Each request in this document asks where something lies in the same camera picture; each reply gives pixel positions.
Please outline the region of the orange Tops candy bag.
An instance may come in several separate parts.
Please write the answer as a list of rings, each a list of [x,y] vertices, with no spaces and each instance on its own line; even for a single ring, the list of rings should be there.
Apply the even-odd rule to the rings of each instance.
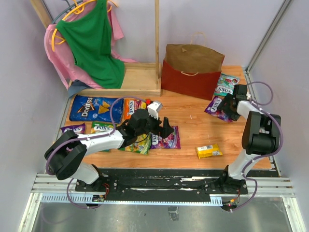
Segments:
[[[138,109],[146,109],[147,104],[138,99],[125,99],[124,100],[124,111],[123,111],[123,119],[130,119],[131,116]]]

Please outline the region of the blue Doritos chip bag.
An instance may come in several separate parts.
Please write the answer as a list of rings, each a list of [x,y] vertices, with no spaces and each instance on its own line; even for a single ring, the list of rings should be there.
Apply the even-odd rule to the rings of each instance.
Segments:
[[[117,98],[76,95],[71,106],[70,121],[111,122],[111,106]]]

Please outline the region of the yellow green candy bag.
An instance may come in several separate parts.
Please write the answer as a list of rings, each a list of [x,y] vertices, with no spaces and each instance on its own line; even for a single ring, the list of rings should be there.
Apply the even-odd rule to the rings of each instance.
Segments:
[[[103,132],[111,132],[113,128],[114,126],[111,123],[93,121],[90,133],[96,134],[96,133],[103,133]]]
[[[137,141],[133,144],[120,148],[121,151],[139,153],[142,155],[148,155],[151,146],[150,134],[143,134],[137,138]]]

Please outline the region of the red brown paper bag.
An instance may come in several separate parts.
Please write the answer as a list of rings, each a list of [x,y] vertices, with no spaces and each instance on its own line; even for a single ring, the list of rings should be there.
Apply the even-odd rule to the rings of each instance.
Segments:
[[[161,88],[200,99],[212,100],[222,73],[225,55],[193,44],[167,44]]]

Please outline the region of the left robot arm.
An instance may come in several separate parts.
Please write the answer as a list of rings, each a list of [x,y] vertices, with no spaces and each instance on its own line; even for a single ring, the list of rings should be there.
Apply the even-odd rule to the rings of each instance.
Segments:
[[[152,133],[167,138],[174,132],[165,117],[160,120],[145,109],[137,110],[129,120],[109,132],[76,134],[69,130],[46,151],[47,172],[58,180],[77,179],[91,191],[107,186],[107,178],[95,166],[83,162],[85,156],[108,149],[127,147],[144,134]]]

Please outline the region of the purple Foxs candy bag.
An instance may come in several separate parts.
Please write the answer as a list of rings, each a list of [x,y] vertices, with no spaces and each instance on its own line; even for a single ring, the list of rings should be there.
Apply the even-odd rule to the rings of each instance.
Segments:
[[[172,126],[174,132],[171,133],[167,138],[163,139],[158,135],[154,135],[151,133],[151,149],[180,149],[180,135],[179,135],[179,127]]]
[[[209,105],[205,109],[205,113],[214,116],[224,122],[233,122],[231,119],[228,118],[228,116],[223,113],[221,110],[218,109],[218,106],[222,102],[222,99],[218,96],[215,96],[212,101],[209,103]]]

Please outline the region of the purple Tops candy bag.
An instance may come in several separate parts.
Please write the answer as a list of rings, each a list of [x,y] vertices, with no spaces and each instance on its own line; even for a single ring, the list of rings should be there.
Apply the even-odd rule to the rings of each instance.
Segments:
[[[62,134],[64,134],[67,131],[73,131],[75,134],[84,134],[85,129],[86,129],[85,123],[79,125],[64,126],[60,128]]]

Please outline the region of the teal Foxs candy bag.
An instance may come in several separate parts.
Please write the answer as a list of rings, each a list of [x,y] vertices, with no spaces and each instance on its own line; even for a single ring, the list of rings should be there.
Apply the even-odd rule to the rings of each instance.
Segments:
[[[222,73],[218,80],[214,95],[226,96],[228,93],[233,94],[234,86],[237,85],[239,82],[239,78]]]

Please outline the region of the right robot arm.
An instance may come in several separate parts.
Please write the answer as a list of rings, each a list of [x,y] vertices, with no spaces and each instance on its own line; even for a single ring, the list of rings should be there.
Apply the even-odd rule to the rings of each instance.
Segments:
[[[236,160],[226,166],[218,179],[218,187],[223,193],[247,192],[247,174],[262,158],[274,156],[283,145],[281,116],[270,114],[250,99],[247,85],[235,85],[233,93],[228,93],[218,109],[229,119],[246,119],[242,135],[242,151]]]

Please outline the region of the yellow snack packet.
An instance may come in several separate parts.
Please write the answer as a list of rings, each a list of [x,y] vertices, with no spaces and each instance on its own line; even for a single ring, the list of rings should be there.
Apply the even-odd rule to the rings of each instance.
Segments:
[[[223,153],[220,150],[218,144],[197,147],[197,156],[199,159],[222,155]]]

